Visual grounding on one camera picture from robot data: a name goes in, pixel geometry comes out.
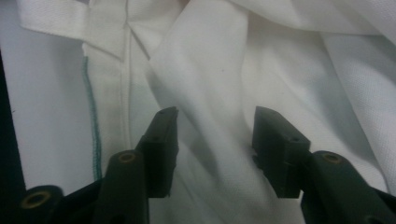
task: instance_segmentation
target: white fabric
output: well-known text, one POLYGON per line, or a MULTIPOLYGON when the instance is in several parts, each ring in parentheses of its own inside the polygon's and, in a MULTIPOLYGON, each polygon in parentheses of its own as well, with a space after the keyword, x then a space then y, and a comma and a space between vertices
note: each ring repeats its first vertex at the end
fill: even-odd
MULTIPOLYGON (((304 222, 299 202, 278 200, 251 161, 256 105, 280 112, 311 140, 312 151, 339 153, 371 186, 396 193, 393 0, 129 0, 114 5, 114 1, 95 0, 88 6, 47 2, 20 0, 21 24, 84 41, 104 168, 111 154, 136 145, 156 111, 170 105, 179 109, 180 151, 172 196, 150 201, 151 223, 304 222)), ((3 54, 21 55, 7 47, 13 43, 12 35, 5 32, 10 18, 3 20, 3 54)), ((24 36, 22 43, 33 36, 21 30, 18 35, 24 36)), ((29 61, 33 56, 24 57, 29 61)), ((19 92, 39 84, 23 85, 22 77, 34 65, 21 69, 12 59, 5 57, 11 103, 24 111, 25 95, 19 92)), ((55 60, 51 58, 47 66, 71 59, 55 60)), ((56 74, 63 76, 62 71, 56 74)), ((41 102, 56 101, 55 97, 62 95, 41 102)), ((87 116, 86 105, 73 106, 87 116)), ((55 183, 76 188, 70 177, 75 170, 65 171, 55 162, 41 161, 62 175, 62 183, 52 176, 35 180, 40 170, 32 162, 39 159, 24 159, 23 155, 32 154, 21 144, 35 142, 22 131, 27 112, 14 119, 27 186, 55 183)), ((74 127, 67 121, 63 124, 74 127)), ((89 125, 85 122, 84 130, 89 125)), ((56 130, 49 124, 45 127, 47 132, 56 130)), ((35 149, 35 154, 50 151, 40 150, 35 149)), ((86 144, 82 151, 88 154, 92 148, 86 144)), ((92 171, 81 165, 91 165, 92 158, 72 155, 65 160, 92 171)))
POLYGON ((65 193, 93 181, 81 42, 22 29, 15 1, 0 1, 0 49, 26 188, 65 193))

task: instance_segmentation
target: white surface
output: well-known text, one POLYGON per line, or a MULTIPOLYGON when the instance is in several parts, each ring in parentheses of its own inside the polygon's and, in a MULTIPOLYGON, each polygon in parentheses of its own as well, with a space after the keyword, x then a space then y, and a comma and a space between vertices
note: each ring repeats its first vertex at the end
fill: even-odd
POLYGON ((26 188, 70 193, 92 182, 92 138, 81 42, 22 29, 0 1, 0 48, 26 188))
MULTIPOLYGON (((100 16, 101 21, 115 22, 112 29, 116 29, 115 34, 122 34, 125 41, 95 45, 102 37, 111 35, 95 20, 87 29, 103 33, 94 39, 78 37, 85 41, 84 53, 89 58, 88 73, 98 104, 104 167, 112 153, 135 146, 160 108, 176 105, 180 112, 180 151, 172 197, 150 201, 152 223, 303 222, 298 202, 278 200, 251 161, 256 105, 280 112, 311 140, 312 151, 339 153, 355 165, 370 185, 396 193, 394 1, 129 0, 119 1, 106 11, 108 4, 110 1, 91 1, 84 18, 92 21, 93 15, 100 16), (122 50, 117 50, 122 55, 115 56, 108 50, 111 45, 114 49, 122 46, 122 50)), ((7 26, 16 22, 9 12, 8 16, 3 15, 0 44, 3 54, 10 55, 5 65, 13 107, 32 101, 32 94, 28 95, 30 98, 25 94, 33 91, 35 85, 18 88, 28 76, 26 71, 35 76, 30 83, 60 93, 35 99, 36 104, 66 104, 62 99, 69 94, 86 97, 80 79, 75 83, 78 91, 73 91, 72 84, 64 79, 53 81, 54 73, 56 77, 67 76, 61 68, 36 71, 29 63, 21 68, 15 64, 21 59, 12 58, 25 57, 30 62, 39 57, 46 60, 42 69, 55 64, 65 66, 64 62, 81 64, 77 42, 22 31, 15 25, 17 33, 5 33, 7 26), (59 42, 44 48, 26 44, 24 47, 37 57, 3 47, 18 39, 33 41, 35 36, 59 42), (74 52, 75 56, 59 58, 56 50, 62 46, 68 47, 61 55, 74 52), (41 82, 36 79, 40 76, 45 76, 41 82)), ((31 20, 48 20, 34 11, 31 15, 31 20)), ((46 15, 56 17, 53 13, 46 15)), ((56 22, 53 20, 52 27, 56 27, 56 22)), ((28 23, 24 23, 27 28, 63 35, 51 27, 29 27, 28 23)), ((78 111, 79 119, 85 116, 80 131, 88 130, 87 102, 82 102, 85 98, 79 99, 80 103, 67 108, 78 111)), ((56 137, 62 136, 60 129, 51 129, 53 120, 59 120, 64 130, 76 127, 70 117, 52 119, 54 115, 66 116, 64 111, 42 112, 43 117, 35 118, 34 122, 44 122, 46 135, 57 132, 56 137)), ((14 115, 17 136, 21 154, 32 155, 21 142, 36 144, 40 138, 32 139, 29 135, 32 130, 24 131, 26 122, 32 122, 28 117, 32 113, 24 114, 20 118, 14 115)), ((88 133, 91 132, 79 135, 81 141, 86 141, 82 145, 85 157, 75 160, 80 162, 75 168, 87 174, 92 171, 87 165, 92 162, 88 133)), ((65 139, 56 141, 70 143, 65 139)), ((41 150, 50 151, 49 158, 59 157, 61 152, 49 148, 41 150)), ((62 153, 65 148, 59 147, 62 153)), ((37 161, 22 160, 26 181, 31 186, 39 184, 32 178, 40 172, 34 166, 37 161)), ((64 173, 64 182, 57 182, 51 175, 40 179, 41 182, 53 182, 66 189, 77 186, 69 183, 75 180, 71 178, 73 170, 58 163, 46 163, 43 167, 64 173)))

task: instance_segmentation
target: screw hole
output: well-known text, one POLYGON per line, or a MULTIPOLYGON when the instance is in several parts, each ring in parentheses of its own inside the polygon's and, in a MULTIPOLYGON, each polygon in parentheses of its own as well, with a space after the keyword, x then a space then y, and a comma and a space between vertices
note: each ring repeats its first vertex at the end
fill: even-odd
POLYGON ((366 218, 366 221, 367 221, 367 223, 369 223, 369 224, 384 224, 383 221, 379 220, 379 219, 376 218, 376 217, 367 217, 367 218, 366 218))
POLYGON ((333 154, 330 154, 330 153, 323 154, 323 158, 326 161, 329 161, 329 162, 335 163, 335 164, 338 164, 338 163, 340 163, 342 161, 342 159, 340 157, 338 157, 336 155, 333 155, 333 154))
POLYGON ((126 152, 126 153, 122 153, 119 156, 119 161, 122 163, 126 163, 126 162, 130 162, 133 161, 134 158, 136 158, 136 155, 132 152, 126 152))
POLYGON ((110 224, 123 224, 125 221, 125 215, 119 214, 110 219, 110 224))
POLYGON ((28 195, 23 199, 21 208, 32 209, 40 206, 50 198, 48 191, 39 191, 28 195))

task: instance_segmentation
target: wrinkled fabric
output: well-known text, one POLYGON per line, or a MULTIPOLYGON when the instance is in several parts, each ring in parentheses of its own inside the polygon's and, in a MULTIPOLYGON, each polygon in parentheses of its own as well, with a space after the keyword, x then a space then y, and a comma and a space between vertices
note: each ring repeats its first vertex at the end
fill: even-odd
MULTIPOLYGON (((311 141, 311 151, 338 153, 371 186, 396 193, 394 1, 128 0, 113 4, 91 0, 85 5, 57 0, 52 3, 56 7, 43 0, 18 3, 21 25, 46 33, 38 40, 44 48, 25 46, 31 51, 62 53, 43 40, 59 38, 49 35, 83 41, 103 170, 112 154, 136 146, 155 112, 177 106, 180 150, 172 193, 167 199, 150 200, 151 223, 304 223, 299 201, 278 200, 251 160, 257 105, 282 114, 311 141)), ((13 28, 23 36, 14 43, 6 32, 10 17, 1 18, 0 47, 6 49, 2 52, 11 106, 24 111, 22 93, 39 84, 20 80, 37 77, 38 71, 18 68, 13 59, 22 53, 5 46, 17 47, 39 34, 13 28)), ((66 41, 70 40, 60 40, 57 46, 66 41)), ((82 60, 82 52, 74 55, 82 60)), ((74 58, 41 57, 51 62, 47 67, 74 58)), ((40 82, 64 77, 58 70, 43 71, 47 76, 40 82)), ((76 92, 79 99, 87 97, 82 88, 76 92)), ((56 97, 34 100, 50 103, 56 97)), ((80 110, 77 116, 89 115, 86 104, 73 104, 80 110)), ((27 187, 56 183, 69 193, 92 181, 92 142, 77 141, 84 157, 73 156, 66 145, 32 149, 29 143, 35 138, 26 138, 32 133, 22 131, 28 116, 27 112, 14 115, 27 187), (32 150, 35 155, 51 153, 51 162, 27 156, 32 150), (74 169, 66 171, 56 159, 61 151, 66 151, 62 160, 67 165, 84 171, 78 180, 71 177, 74 169), (41 176, 38 162, 59 176, 41 176)), ((62 125, 69 132, 76 121, 66 119, 62 125)), ((87 120, 81 125, 91 133, 87 120)), ((45 132, 58 130, 49 124, 44 127, 45 132)))

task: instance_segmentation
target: green thread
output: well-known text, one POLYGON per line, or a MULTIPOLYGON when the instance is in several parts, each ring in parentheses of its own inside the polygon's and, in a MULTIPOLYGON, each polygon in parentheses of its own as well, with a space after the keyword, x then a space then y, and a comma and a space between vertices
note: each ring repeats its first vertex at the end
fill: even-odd
POLYGON ((96 103, 92 93, 90 78, 88 77, 88 57, 84 58, 83 73, 85 89, 87 91, 90 106, 91 130, 92 130, 92 171, 94 181, 102 178, 102 143, 99 132, 96 103))

